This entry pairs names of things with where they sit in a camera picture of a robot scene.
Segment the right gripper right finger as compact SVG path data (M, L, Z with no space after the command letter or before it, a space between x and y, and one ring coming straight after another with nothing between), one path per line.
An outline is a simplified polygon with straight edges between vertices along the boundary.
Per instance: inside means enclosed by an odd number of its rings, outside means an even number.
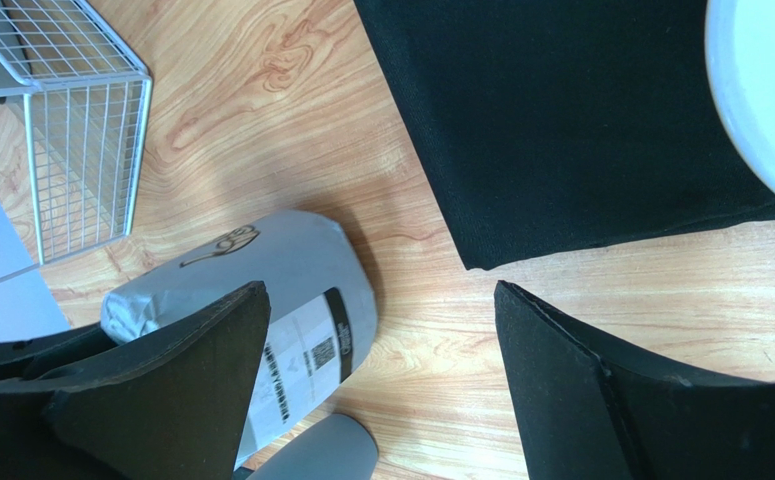
M651 352L516 284L495 324L533 479L775 479L775 382Z

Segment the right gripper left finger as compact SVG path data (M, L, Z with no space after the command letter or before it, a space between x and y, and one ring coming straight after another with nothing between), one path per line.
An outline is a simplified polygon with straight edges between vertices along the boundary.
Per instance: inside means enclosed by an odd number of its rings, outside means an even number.
M0 381L0 479L235 479L270 313L251 282L108 351Z

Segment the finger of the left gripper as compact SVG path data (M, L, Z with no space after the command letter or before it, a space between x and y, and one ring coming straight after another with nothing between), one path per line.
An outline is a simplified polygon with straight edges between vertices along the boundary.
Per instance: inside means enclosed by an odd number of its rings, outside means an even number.
M0 381L11 378L33 380L116 346L99 324L30 340L0 343Z

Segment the grey toilet paper roll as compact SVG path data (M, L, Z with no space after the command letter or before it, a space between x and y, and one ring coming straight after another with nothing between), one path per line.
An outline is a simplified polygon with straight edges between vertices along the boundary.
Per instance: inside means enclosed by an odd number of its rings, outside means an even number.
M231 230L112 290L102 329L125 343L261 281L271 315L237 461L327 400L376 336L374 291L341 226L285 210Z

